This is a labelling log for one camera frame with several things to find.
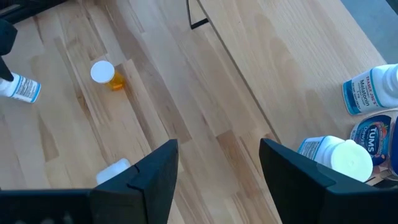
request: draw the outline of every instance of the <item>white object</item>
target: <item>white object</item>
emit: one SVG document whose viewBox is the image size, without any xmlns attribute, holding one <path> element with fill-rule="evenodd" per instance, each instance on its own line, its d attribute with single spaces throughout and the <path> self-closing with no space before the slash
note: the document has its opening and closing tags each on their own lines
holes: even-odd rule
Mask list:
<svg viewBox="0 0 398 224">
<path fill-rule="evenodd" d="M 358 181 L 365 182 L 373 170 L 371 156 L 353 140 L 333 136 L 308 138 L 297 152 Z"/>
<path fill-rule="evenodd" d="M 9 82 L 0 78 L 0 95 L 34 103 L 40 93 L 41 84 L 11 72 L 14 80 Z"/>
<path fill-rule="evenodd" d="M 111 62 L 99 61 L 91 68 L 91 77 L 98 83 L 107 83 L 114 77 L 114 67 Z"/>
<path fill-rule="evenodd" d="M 352 115 L 398 107 L 398 64 L 374 67 L 345 82 L 343 96 Z"/>
<path fill-rule="evenodd" d="M 105 170 L 102 170 L 97 174 L 97 184 L 102 184 L 103 182 L 125 171 L 129 167 L 131 167 L 130 162 L 125 158 L 115 162 L 114 164 L 110 165 L 109 167 L 105 168 Z"/>
</svg>

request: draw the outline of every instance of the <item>white cap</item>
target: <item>white cap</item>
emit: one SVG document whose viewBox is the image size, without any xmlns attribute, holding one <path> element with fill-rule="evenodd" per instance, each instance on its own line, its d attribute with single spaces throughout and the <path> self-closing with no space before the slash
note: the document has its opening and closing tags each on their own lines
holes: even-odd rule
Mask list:
<svg viewBox="0 0 398 224">
<path fill-rule="evenodd" d="M 114 67 L 111 62 L 99 61 L 91 68 L 91 77 L 98 83 L 107 83 L 112 80 L 114 76 Z"/>
<path fill-rule="evenodd" d="M 130 162 L 123 158 L 114 164 L 110 165 L 109 167 L 105 168 L 101 172 L 99 172 L 96 176 L 97 184 L 102 184 L 113 177 L 116 177 L 121 172 L 125 171 L 131 167 Z"/>
<path fill-rule="evenodd" d="M 389 66 L 389 68 L 385 73 L 386 79 L 383 87 L 391 96 L 398 98 L 398 64 L 385 66 Z"/>
<path fill-rule="evenodd" d="M 353 140 L 346 140 L 335 146 L 330 156 L 333 170 L 365 182 L 373 170 L 372 158 L 367 150 Z"/>
</svg>

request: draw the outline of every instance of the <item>blue and white label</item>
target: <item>blue and white label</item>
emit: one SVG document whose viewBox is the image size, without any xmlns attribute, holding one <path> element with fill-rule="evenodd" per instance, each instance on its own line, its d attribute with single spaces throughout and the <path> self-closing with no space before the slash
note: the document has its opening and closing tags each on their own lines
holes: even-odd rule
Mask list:
<svg viewBox="0 0 398 224">
<path fill-rule="evenodd" d="M 18 84 L 14 90 L 14 93 L 10 97 L 29 103 L 34 103 L 39 95 L 41 85 L 20 75 L 15 75 L 15 78 L 16 77 L 18 77 Z"/>
<path fill-rule="evenodd" d="M 373 69 L 343 84 L 343 96 L 350 114 L 367 113 L 383 108 L 373 84 Z"/>
<path fill-rule="evenodd" d="M 319 147 L 321 146 L 321 143 L 325 138 L 326 137 L 304 139 L 297 152 L 309 159 L 315 160 L 315 157 L 317 156 L 317 153 L 319 151 Z"/>
</svg>

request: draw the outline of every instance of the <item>plastic bottle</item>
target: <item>plastic bottle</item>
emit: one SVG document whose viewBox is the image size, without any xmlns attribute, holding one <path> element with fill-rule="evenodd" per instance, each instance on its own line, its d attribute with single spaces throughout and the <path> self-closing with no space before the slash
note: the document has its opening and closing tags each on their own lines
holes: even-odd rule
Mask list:
<svg viewBox="0 0 398 224">
<path fill-rule="evenodd" d="M 107 61 L 96 62 L 91 68 L 91 77 L 94 81 L 105 84 L 113 91 L 121 90 L 124 85 L 123 76 Z"/>
<path fill-rule="evenodd" d="M 371 156 L 364 147 L 350 139 L 333 136 L 307 138 L 297 152 L 361 182 L 368 180 L 372 174 Z"/>
<path fill-rule="evenodd" d="M 130 168 L 131 164 L 130 162 L 123 158 L 114 164 L 108 166 L 101 172 L 99 172 L 96 176 L 97 184 L 102 184 L 103 182 L 106 182 L 109 179 L 112 179 L 113 177 L 117 176 L 121 172 L 125 171 L 126 169 Z"/>
<path fill-rule="evenodd" d="M 343 96 L 352 115 L 398 107 L 398 64 L 374 67 L 345 82 Z"/>
<path fill-rule="evenodd" d="M 350 138 L 372 157 L 372 177 L 398 181 L 398 110 L 374 114 L 356 124 Z"/>
<path fill-rule="evenodd" d="M 11 74 L 14 77 L 12 82 L 0 78 L 0 95 L 34 103 L 40 93 L 41 84 L 18 74 Z"/>
</svg>

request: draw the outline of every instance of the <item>black metal leg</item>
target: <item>black metal leg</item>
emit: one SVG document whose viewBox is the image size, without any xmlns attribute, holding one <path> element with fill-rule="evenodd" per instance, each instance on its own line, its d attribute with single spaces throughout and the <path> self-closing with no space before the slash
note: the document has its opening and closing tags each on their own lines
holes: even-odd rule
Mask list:
<svg viewBox="0 0 398 224">
<path fill-rule="evenodd" d="M 209 20 L 206 18 L 206 19 L 202 19 L 201 21 L 199 21 L 199 22 L 197 22 L 197 23 L 195 23 L 195 24 L 192 24 L 192 21 L 191 21 L 191 11 L 189 10 L 189 0 L 187 0 L 187 11 L 188 11 L 189 26 L 191 27 L 191 29 L 195 29 L 195 28 L 200 27 L 200 26 L 202 26 L 203 24 L 206 24 L 206 23 L 209 22 Z"/>
</svg>

